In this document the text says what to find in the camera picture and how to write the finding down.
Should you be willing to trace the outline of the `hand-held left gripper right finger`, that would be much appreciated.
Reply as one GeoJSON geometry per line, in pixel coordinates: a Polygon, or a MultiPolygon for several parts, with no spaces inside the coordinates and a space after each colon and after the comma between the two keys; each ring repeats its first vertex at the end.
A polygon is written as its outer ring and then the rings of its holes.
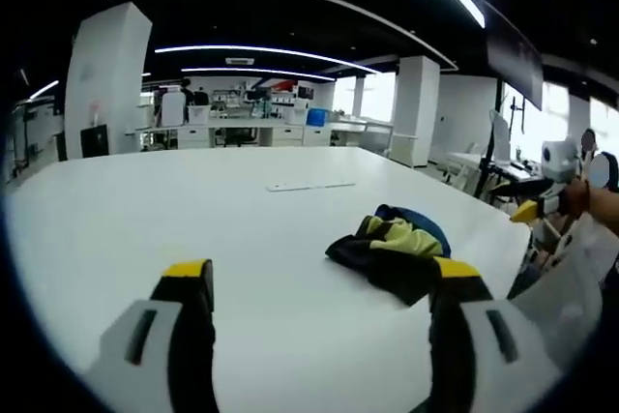
{"type": "Polygon", "coordinates": [[[473,266],[437,257],[428,412],[528,412],[558,379],[539,328],[473,266]]]}

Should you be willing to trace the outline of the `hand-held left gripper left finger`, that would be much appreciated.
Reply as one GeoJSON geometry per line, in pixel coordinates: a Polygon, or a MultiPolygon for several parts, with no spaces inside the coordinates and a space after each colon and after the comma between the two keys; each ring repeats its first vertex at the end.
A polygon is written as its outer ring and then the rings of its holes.
{"type": "Polygon", "coordinates": [[[113,412],[217,412],[213,262],[176,263],[103,332],[88,386],[113,412]]]}

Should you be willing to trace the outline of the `person's right hand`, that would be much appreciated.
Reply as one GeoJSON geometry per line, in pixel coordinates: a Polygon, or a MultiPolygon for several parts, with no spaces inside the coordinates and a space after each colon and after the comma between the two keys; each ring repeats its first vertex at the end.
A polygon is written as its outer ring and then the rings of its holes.
{"type": "Polygon", "coordinates": [[[586,179],[575,178],[559,193],[558,212],[579,218],[589,209],[590,186],[586,179]]]}

